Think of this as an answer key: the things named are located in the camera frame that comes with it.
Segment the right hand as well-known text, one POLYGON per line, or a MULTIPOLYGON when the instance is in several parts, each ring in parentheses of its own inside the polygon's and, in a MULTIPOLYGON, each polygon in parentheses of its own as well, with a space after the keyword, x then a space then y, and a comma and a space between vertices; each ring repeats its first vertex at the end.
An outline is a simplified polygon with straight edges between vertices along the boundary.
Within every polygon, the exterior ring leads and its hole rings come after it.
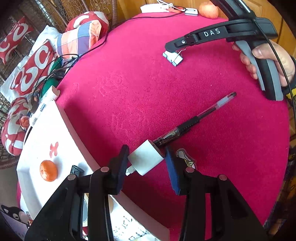
MULTIPOLYGON (((271 41, 271 43, 272 43, 275 51, 277 52, 278 57, 280 58, 280 61, 285 69, 285 72, 286 72, 289 82, 291 82, 295 76, 295 64, 292 60, 292 57, 280 45, 276 44, 273 41, 271 41)), ((236 44, 232 45, 232 49, 235 51, 240 51, 241 62, 246 65, 247 71, 250 73, 252 78, 257 80, 258 76, 256 73, 256 68, 253 64, 251 64, 250 59, 241 52, 240 48, 236 44)), ((257 46, 256 48, 254 48, 252 50, 252 54, 257 59, 271 59, 271 60, 273 60, 274 63, 276 64, 277 69, 278 69, 281 86, 287 87, 287 81, 285 80, 285 76, 283 74, 283 71, 280 67, 280 64, 279 64, 274 52, 272 51, 271 47, 269 46, 269 44, 264 43, 264 44, 257 46)))

